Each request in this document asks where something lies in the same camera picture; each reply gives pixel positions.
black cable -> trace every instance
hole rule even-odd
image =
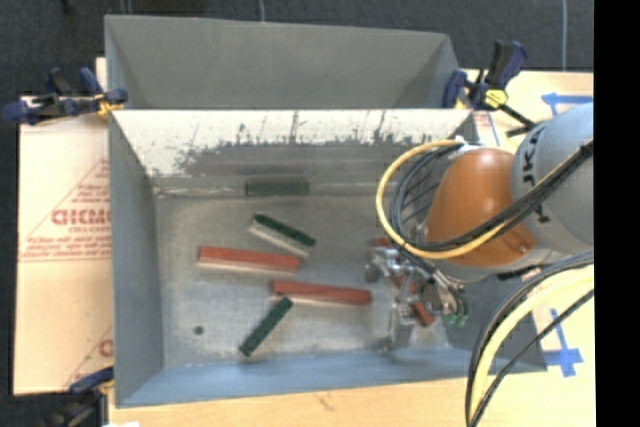
[[[465,396],[465,417],[469,418],[471,409],[471,392],[473,388],[473,382],[477,372],[477,366],[484,348],[489,339],[495,333],[500,323],[511,313],[511,311],[520,303],[536,286],[545,281],[546,279],[560,274],[561,272],[581,269],[588,265],[593,265],[595,257],[593,252],[580,253],[578,255],[562,260],[558,263],[552,264],[544,268],[540,273],[535,274],[524,281],[518,288],[513,290],[507,297],[505,297],[501,303],[496,307],[494,313],[489,320],[485,323],[485,327],[480,336],[476,340],[475,347],[471,353],[471,359],[469,363],[469,375],[467,379],[467,390]]]
[[[467,422],[468,427],[476,427],[484,412],[489,405],[489,402],[493,398],[495,392],[498,389],[498,386],[502,383],[507,374],[511,371],[513,366],[518,362],[518,360],[533,346],[538,344],[545,336],[547,336],[551,331],[553,331],[560,323],[564,322],[569,316],[571,316],[576,310],[578,310],[581,306],[583,306],[587,301],[589,301],[592,297],[594,297],[595,291],[594,289],[589,290],[586,294],[580,297],[577,301],[575,301],[571,306],[569,306],[565,311],[563,311],[559,316],[557,316],[552,322],[550,322],[547,327],[545,327],[540,333],[537,334],[520,352],[518,352],[513,358],[509,360],[509,362],[496,374],[493,382],[487,389],[486,393],[480,399],[478,403],[478,408],[473,414],[473,418],[470,422]]]

red wooden stick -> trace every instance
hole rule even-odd
[[[296,256],[218,246],[202,246],[198,261],[204,264],[284,272],[296,272],[300,267],[300,259]]]
[[[313,299],[341,304],[365,306],[371,303],[371,292],[360,288],[335,287],[299,281],[275,280],[271,291],[277,295],[288,295],[292,298]]]

wire bundle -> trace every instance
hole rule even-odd
[[[498,386],[518,359],[555,329],[558,324],[594,297],[594,263],[594,253],[590,252],[549,266],[523,282],[496,308],[478,338],[471,355],[465,397],[465,419],[468,427],[478,425]],[[489,367],[500,345],[518,323],[536,306],[558,293],[580,287],[584,288],[585,285],[590,285],[591,288],[540,331],[496,374],[493,382],[487,387]]]
[[[476,228],[458,237],[441,242],[422,243],[417,240],[417,237],[410,238],[407,230],[403,228],[408,218],[401,218],[400,213],[405,206],[413,202],[413,199],[405,202],[405,198],[407,193],[413,188],[413,186],[410,185],[411,181],[415,176],[418,176],[416,167],[418,169],[424,167],[429,164],[431,160],[427,158],[420,159],[409,169],[404,178],[400,180],[397,188],[398,193],[392,198],[389,219],[387,219],[383,206],[384,192],[388,182],[400,166],[407,163],[413,157],[422,154],[429,155],[432,152],[438,155],[442,153],[438,150],[442,147],[458,149],[460,146],[461,143],[455,140],[436,141],[416,146],[395,160],[380,179],[376,193],[376,212],[378,219],[389,238],[403,251],[420,258],[444,259],[459,256],[475,249],[481,244],[502,235],[521,222],[527,215],[533,212],[538,205],[548,198],[575,169],[593,155],[593,139],[590,139],[565,159],[564,162],[547,173],[546,176],[521,198]],[[422,209],[426,210],[428,206],[428,204],[423,205]]]

clamp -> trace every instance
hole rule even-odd
[[[94,372],[73,383],[68,393],[73,400],[56,409],[46,422],[46,427],[80,427],[90,421],[91,425],[104,425],[107,421],[107,395],[104,387],[114,379],[113,366]]]
[[[478,77],[472,82],[467,79],[467,74],[464,71],[454,70],[445,85],[442,106],[444,108],[455,107],[464,88],[467,93],[468,105],[472,109],[501,110],[522,123],[522,128],[512,130],[507,135],[514,136],[531,130],[536,123],[507,105],[509,96],[506,92],[509,81],[520,73],[527,57],[527,52],[517,41],[504,43],[497,40],[493,59],[486,74],[480,70]]]
[[[73,91],[62,77],[59,68],[53,68],[45,81],[43,95],[18,100],[2,108],[2,117],[11,123],[36,125],[44,121],[96,113],[106,116],[124,107],[129,99],[126,90],[116,88],[104,91],[95,74],[87,67],[79,72],[81,89]]]

